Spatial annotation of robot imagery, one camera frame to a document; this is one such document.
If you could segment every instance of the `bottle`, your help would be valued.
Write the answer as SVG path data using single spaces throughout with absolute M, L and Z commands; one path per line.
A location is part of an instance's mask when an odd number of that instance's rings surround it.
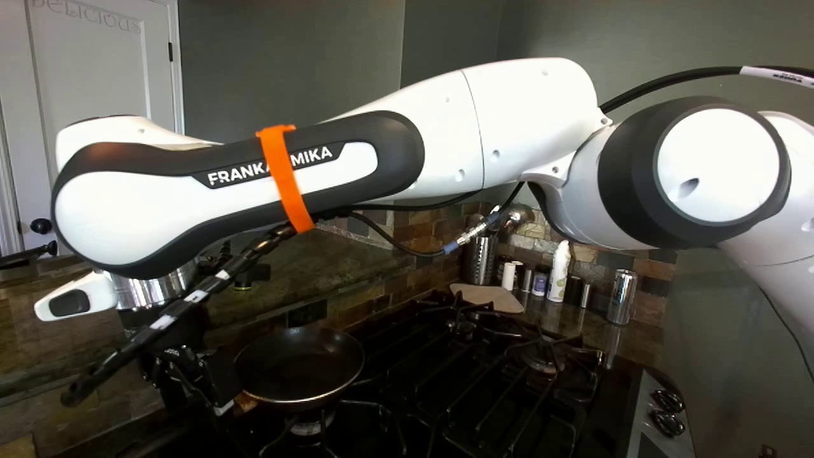
M 562 240 L 554 249 L 551 274 L 550 274 L 550 303 L 562 303 L 569 267 L 569 241 Z

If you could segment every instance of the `cabinet door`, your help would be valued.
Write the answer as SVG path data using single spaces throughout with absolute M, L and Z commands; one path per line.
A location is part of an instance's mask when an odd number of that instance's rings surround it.
M 2 29 L 5 11 L 17 13 L 17 29 L 27 26 L 10 40 L 20 53 L 20 66 L 13 69 L 17 85 L 33 86 L 17 102 L 27 110 L 5 110 L 5 119 L 16 118 L 5 134 L 20 137 L 7 144 L 17 221 L 2 217 L 5 240 L 20 226 L 24 246 L 39 246 L 54 240 L 31 232 L 31 221 L 50 217 L 58 129 L 86 118 L 142 115 L 183 132 L 177 4 L 175 0 L 2 0 Z

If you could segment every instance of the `stove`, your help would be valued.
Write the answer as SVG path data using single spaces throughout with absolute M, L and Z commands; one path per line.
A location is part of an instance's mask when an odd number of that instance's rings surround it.
M 363 372 L 328 407 L 286 418 L 256 404 L 152 455 L 693 455 L 689 432 L 660 432 L 654 418 L 686 424 L 680 409 L 662 413 L 675 404 L 663 400 L 680 401 L 676 390 L 626 359 L 607 370 L 581 335 L 554 335 L 450 292 L 415 300 L 354 335 L 367 348 Z

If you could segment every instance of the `franka emika robot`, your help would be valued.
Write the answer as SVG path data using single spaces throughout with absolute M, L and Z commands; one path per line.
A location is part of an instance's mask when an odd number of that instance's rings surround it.
M 526 184 L 550 223 L 583 245 L 719 246 L 764 288 L 812 366 L 814 127 L 708 97 L 662 102 L 623 122 L 605 118 L 639 95 L 728 74 L 814 88 L 802 69 L 712 66 L 597 104 L 578 64 L 516 58 L 228 144 L 142 118 L 71 124 L 57 139 L 54 221 L 95 273 L 40 298 L 35 314 L 62 320 L 118 309 L 127 339 L 63 401 L 76 404 L 183 328 L 212 292 L 315 220 L 504 184 Z M 233 233 L 256 241 L 202 274 L 202 251 Z

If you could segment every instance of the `frying pan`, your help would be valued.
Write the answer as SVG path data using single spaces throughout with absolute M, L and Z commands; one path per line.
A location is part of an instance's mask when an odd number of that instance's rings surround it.
M 325 326 L 275 328 L 237 357 L 245 395 L 287 414 L 333 401 L 362 366 L 362 343 Z

